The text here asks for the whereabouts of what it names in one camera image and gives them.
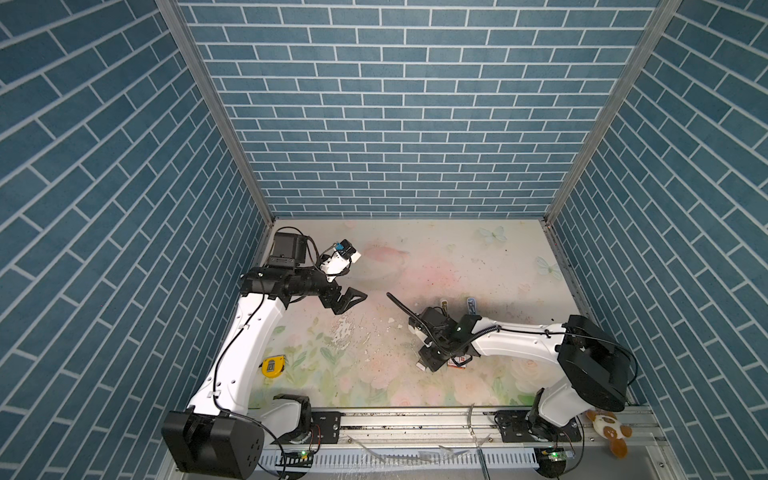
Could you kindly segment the red white staple box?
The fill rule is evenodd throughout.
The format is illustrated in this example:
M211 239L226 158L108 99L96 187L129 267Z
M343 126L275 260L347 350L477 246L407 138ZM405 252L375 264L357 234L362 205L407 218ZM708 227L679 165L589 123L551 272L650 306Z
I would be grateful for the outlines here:
M449 365L454 368L464 369L472 360L472 356L454 357L449 361Z

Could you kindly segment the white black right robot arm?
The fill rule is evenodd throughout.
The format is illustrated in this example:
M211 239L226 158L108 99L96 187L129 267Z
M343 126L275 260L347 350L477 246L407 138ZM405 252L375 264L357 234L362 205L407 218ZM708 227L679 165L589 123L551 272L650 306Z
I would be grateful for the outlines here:
M537 438L554 440L572 419L589 410L625 408L631 352L585 316L524 325L476 314L455 320L440 307L428 307L420 314L405 312L409 329L423 342L419 365L431 372L453 360L488 356L556 367L556 380L536 389L525 417L528 431Z

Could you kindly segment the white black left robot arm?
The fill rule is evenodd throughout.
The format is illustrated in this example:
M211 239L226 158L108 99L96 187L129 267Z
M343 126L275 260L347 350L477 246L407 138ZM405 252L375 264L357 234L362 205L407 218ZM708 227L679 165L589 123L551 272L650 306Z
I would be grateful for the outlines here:
M292 301L315 296L341 315L366 299L337 282L359 257L346 239L319 252L295 227L275 232L265 263L241 278L234 319L210 372L187 407L169 412L163 421L163 440L180 471L247 479L269 443L284 448L292 441L315 440L318 429L308 397L277 395L251 416L252 385L257 370L269 365L267 344Z

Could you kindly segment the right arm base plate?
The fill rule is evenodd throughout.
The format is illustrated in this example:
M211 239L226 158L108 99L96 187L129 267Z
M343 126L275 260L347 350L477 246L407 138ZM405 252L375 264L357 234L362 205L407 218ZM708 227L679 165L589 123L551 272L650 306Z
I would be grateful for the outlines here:
M558 427L538 414L524 409L503 409L492 414L504 443L564 441L576 443L582 440L582 430L575 418Z

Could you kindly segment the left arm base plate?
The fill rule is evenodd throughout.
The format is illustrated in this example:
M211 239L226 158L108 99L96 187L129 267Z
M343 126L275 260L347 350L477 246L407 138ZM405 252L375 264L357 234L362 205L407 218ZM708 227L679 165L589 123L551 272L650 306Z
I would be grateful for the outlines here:
M304 414L299 423L298 441L317 445L337 444L341 431L340 411L312 411Z

